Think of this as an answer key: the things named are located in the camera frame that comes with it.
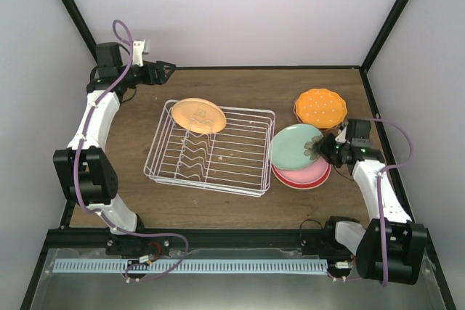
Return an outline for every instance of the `dish rack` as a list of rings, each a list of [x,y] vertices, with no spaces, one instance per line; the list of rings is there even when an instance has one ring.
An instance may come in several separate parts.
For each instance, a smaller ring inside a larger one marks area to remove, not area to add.
[[[270,188],[274,112],[219,107],[226,127],[215,134],[197,134],[172,118],[177,102],[170,99],[163,107],[144,174],[157,183],[262,196]]]

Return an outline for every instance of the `green plate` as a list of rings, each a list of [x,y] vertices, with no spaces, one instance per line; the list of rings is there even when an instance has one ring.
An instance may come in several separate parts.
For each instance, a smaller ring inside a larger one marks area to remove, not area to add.
[[[319,129],[306,123],[299,123],[279,131],[272,139],[271,163],[287,171],[302,170],[318,159],[310,145],[323,134]]]

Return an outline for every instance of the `wooden surface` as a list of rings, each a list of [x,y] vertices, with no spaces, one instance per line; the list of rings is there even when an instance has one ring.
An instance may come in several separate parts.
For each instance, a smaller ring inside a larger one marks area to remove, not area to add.
[[[136,97],[116,114],[107,142],[120,196],[147,227],[297,228],[304,219],[323,223],[330,216],[356,218],[366,226],[368,214],[360,190],[335,171],[312,190],[291,189],[272,176],[270,190],[260,198],[158,184],[142,172],[168,99],[199,97],[221,106],[273,110],[276,133],[296,123],[294,100],[314,88],[340,94],[349,117],[371,117],[357,70],[178,70],[163,86],[139,86]],[[380,148],[374,127],[372,139]],[[76,208],[71,226],[104,224]]]

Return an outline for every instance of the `orange polka dot plate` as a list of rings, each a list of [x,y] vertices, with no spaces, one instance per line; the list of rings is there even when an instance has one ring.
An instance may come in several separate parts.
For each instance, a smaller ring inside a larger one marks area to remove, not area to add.
[[[296,114],[303,123],[319,129],[331,129],[339,125],[347,115],[346,102],[327,89],[311,89],[296,101]]]
[[[171,116],[182,128],[198,134],[220,132],[226,116],[214,103],[201,98],[186,98],[171,109]]]

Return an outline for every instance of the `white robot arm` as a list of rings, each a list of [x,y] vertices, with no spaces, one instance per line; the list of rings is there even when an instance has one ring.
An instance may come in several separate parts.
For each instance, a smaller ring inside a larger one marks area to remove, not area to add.
[[[370,130],[370,121],[349,119],[338,136],[326,134],[314,146],[330,164],[348,166],[371,220],[364,229],[353,219],[339,217],[332,222],[333,237],[356,256],[361,277],[383,280],[385,285],[389,276],[389,281],[412,285],[419,276],[427,231],[423,225],[413,223],[399,203],[383,171],[386,168],[383,156],[371,147]]]
[[[87,106],[76,135],[68,144],[67,149],[55,151],[53,161],[65,197],[76,202],[76,190],[73,178],[73,163],[79,143],[84,139],[79,157],[78,182],[84,205],[88,210],[102,212],[106,224],[110,222],[127,232],[135,232],[142,222],[137,215],[129,210],[118,194],[118,177],[105,155],[108,132],[113,118],[118,112],[123,95],[128,88],[134,89],[139,83],[146,85],[161,85],[166,83],[175,71],[176,65],[157,61],[156,63],[142,60],[142,54],[147,53],[145,41],[133,43],[134,54],[132,66],[124,79],[114,90],[105,94],[108,88],[124,70],[120,44],[98,44],[97,69],[99,78],[92,79],[87,85]],[[123,234],[117,229],[111,229],[113,234]]]

